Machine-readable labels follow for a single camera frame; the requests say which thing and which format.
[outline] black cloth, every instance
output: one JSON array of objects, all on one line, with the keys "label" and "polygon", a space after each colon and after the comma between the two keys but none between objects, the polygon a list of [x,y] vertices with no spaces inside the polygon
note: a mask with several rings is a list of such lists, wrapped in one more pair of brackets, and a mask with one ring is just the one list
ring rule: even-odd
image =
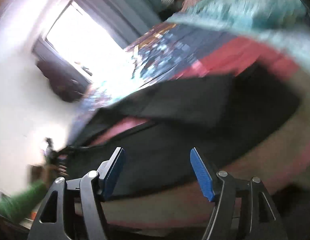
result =
[{"label": "black cloth", "polygon": [[[123,147],[127,159],[113,198],[194,181],[193,147],[221,168],[277,130],[298,105],[298,96],[257,63],[237,77],[212,75],[157,83],[98,110],[66,160],[69,178],[97,169],[116,147]],[[102,145],[82,147],[125,116],[151,121]]]}]

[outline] blue gripper pad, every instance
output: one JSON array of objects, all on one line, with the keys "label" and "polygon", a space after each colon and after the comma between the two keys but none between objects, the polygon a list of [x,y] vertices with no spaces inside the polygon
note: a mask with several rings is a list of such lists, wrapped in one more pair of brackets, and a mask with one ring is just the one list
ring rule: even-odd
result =
[{"label": "blue gripper pad", "polygon": [[212,179],[209,175],[202,159],[200,158],[197,150],[193,148],[191,150],[191,165],[197,177],[200,189],[204,197],[208,198],[209,201],[214,201],[215,195],[213,192]]}]

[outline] green object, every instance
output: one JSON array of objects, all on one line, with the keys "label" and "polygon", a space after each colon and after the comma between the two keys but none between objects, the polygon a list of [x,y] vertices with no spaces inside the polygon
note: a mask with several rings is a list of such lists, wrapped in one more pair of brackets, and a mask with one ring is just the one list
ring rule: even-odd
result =
[{"label": "green object", "polygon": [[0,200],[0,215],[14,223],[19,223],[31,213],[46,193],[44,182],[39,180],[25,192]]}]

